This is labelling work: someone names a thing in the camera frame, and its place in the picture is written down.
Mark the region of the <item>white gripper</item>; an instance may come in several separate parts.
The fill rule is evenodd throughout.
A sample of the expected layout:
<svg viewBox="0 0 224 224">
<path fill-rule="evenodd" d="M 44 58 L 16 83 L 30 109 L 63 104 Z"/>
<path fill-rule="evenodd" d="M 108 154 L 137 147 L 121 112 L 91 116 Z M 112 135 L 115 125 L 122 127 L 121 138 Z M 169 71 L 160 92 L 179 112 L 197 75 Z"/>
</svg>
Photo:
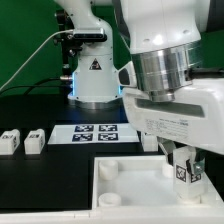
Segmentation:
<svg viewBox="0 0 224 224">
<path fill-rule="evenodd" d="M 154 103 L 133 88 L 123 90 L 126 116 L 138 131 L 156 135 L 169 165 L 173 165 L 173 141 L 224 155 L 224 87 L 192 85 L 175 92 L 173 102 Z M 202 179 L 205 155 L 191 149 L 186 160 L 191 182 Z"/>
</svg>

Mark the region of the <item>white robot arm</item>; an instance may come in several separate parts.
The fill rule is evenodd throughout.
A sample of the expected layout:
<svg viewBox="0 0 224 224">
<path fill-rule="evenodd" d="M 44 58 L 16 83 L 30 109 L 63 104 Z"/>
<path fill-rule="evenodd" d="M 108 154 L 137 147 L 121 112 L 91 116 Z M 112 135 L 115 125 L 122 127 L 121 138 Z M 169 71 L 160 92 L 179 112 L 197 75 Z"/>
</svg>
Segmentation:
<svg viewBox="0 0 224 224">
<path fill-rule="evenodd" d="M 70 17 L 78 67 L 70 102 L 94 109 L 120 93 L 131 126 L 194 148 L 224 154 L 224 73 L 201 62 L 201 32 L 217 0 L 55 0 Z M 111 5 L 131 59 L 112 62 L 112 29 L 95 16 Z"/>
</svg>

